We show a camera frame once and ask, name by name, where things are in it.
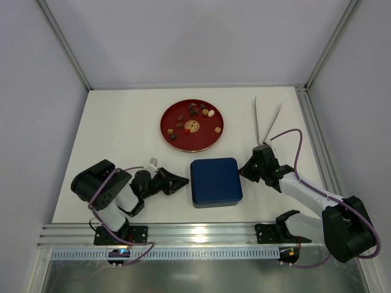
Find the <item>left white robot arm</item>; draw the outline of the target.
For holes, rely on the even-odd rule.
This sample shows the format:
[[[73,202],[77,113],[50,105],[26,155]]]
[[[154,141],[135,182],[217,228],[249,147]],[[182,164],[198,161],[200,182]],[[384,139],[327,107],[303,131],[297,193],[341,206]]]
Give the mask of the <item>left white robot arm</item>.
[[[71,191],[100,222],[94,245],[147,245],[148,227],[131,225],[129,218],[144,209],[146,199],[173,195],[188,184],[189,179],[157,167],[155,158],[145,167],[126,169],[103,159],[76,175]]]

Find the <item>blue tin chocolate box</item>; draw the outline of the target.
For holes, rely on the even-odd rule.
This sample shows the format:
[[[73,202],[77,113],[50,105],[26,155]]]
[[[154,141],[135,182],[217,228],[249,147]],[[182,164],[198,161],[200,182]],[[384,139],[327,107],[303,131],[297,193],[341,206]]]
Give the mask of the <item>blue tin chocolate box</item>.
[[[195,208],[221,208],[221,207],[229,207],[229,206],[236,206],[239,203],[239,201],[219,201],[215,203],[198,203],[196,201],[192,202],[193,207]]]

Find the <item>blue tin lid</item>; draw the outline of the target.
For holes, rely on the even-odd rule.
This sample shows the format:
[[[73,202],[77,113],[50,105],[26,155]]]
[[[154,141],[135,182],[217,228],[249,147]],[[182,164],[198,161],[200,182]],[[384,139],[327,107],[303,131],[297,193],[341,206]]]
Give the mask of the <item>blue tin lid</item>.
[[[236,159],[197,159],[190,164],[192,201],[241,201],[243,191]]]

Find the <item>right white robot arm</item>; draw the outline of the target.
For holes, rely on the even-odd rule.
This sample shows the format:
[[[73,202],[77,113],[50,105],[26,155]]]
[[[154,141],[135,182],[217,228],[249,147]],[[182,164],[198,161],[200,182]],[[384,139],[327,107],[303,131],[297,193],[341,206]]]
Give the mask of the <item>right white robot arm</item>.
[[[270,145],[255,147],[239,174],[252,182],[263,181],[316,214],[309,217],[292,209],[276,217],[274,231],[281,242],[302,237],[323,244],[342,263],[366,259],[365,251],[371,248],[375,249],[372,257],[379,254],[381,242],[362,201],[312,186],[300,176],[297,166],[279,164]]]

